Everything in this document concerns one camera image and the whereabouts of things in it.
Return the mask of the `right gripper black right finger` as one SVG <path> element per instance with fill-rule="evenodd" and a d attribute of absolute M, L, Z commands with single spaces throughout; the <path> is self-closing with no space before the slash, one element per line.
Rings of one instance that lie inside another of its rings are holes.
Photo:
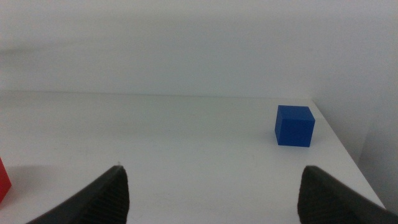
<path fill-rule="evenodd" d="M 297 212 L 301 223 L 397 224 L 396 214 L 317 166 L 306 166 L 303 170 Z"/>

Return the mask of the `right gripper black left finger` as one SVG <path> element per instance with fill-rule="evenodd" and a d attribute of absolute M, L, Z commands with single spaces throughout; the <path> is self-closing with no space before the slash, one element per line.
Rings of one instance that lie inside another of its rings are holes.
<path fill-rule="evenodd" d="M 129 187 L 123 166 L 113 166 L 84 189 L 30 221 L 30 224 L 125 224 Z"/>

